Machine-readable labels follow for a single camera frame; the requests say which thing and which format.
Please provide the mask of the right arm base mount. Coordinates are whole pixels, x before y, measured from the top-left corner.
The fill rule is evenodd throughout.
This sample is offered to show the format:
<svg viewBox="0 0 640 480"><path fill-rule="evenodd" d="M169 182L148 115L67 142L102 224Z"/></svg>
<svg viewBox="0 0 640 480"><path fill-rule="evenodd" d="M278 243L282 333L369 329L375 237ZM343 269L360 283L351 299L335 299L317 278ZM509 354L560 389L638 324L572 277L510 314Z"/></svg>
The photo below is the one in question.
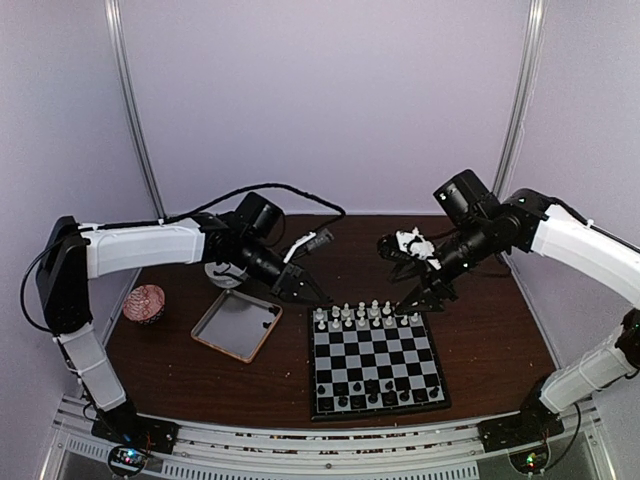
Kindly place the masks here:
<svg viewBox="0 0 640 480"><path fill-rule="evenodd" d="M549 440L565 431L556 416L540 419L524 413L484 420L477 428L486 453L505 451L514 470L529 477L550 465Z"/></svg>

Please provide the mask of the black grey chessboard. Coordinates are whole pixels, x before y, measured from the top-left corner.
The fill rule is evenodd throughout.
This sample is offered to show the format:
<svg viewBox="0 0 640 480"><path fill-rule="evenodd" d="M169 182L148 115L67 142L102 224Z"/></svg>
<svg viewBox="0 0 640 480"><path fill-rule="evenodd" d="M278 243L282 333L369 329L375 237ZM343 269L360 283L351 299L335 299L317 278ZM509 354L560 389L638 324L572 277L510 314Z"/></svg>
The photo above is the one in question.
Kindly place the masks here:
<svg viewBox="0 0 640 480"><path fill-rule="evenodd" d="M312 307L309 321L313 421L447 409L451 397L425 315L391 303ZM325 384L327 391L318 393ZM378 401L368 402L376 393Z"/></svg>

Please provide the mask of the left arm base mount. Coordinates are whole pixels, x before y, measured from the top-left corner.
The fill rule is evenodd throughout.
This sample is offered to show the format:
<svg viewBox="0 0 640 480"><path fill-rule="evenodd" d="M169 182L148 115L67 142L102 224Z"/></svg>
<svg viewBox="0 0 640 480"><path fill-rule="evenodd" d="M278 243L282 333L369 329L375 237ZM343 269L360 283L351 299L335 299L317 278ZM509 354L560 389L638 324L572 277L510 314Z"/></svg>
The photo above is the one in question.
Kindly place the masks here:
<svg viewBox="0 0 640 480"><path fill-rule="evenodd" d="M91 429L94 437L113 443L106 464L118 479L131 479L158 462L161 455L171 454L178 433L175 422L148 417L138 417L132 429L119 431L97 416Z"/></svg>

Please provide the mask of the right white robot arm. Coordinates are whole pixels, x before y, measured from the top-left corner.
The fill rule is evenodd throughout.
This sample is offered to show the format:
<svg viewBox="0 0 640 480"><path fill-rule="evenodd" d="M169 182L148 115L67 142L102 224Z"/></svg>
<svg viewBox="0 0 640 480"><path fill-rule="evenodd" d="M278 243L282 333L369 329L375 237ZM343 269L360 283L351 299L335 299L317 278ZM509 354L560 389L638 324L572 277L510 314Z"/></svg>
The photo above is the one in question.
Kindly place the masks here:
<svg viewBox="0 0 640 480"><path fill-rule="evenodd" d="M513 419L519 440L535 440L551 414L639 370L639 250L595 226L564 201L523 188L504 201L471 170L434 193L455 231L434 245L418 230L398 232L393 242L401 260L414 265L419 283L400 312L440 312L456 294L453 281L486 258L519 249L556 260L613 290L631 304L604 341L567 367L550 374Z"/></svg>

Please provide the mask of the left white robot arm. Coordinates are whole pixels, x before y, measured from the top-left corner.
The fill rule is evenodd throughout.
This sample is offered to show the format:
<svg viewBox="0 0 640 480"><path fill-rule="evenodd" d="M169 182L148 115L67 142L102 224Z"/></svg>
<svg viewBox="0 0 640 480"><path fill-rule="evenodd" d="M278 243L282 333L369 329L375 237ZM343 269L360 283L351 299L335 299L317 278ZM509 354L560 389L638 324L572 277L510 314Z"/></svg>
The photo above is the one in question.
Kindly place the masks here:
<svg viewBox="0 0 640 480"><path fill-rule="evenodd" d="M106 429L121 443L137 442L144 424L95 335L89 281L150 266L222 263L239 268L285 303L329 302L312 276L294 263L293 251L279 255L265 245L282 215L277 205L249 191L235 210L217 215L201 210L140 224L80 224L71 216L56 221L36 262L46 328L106 414Z"/></svg>

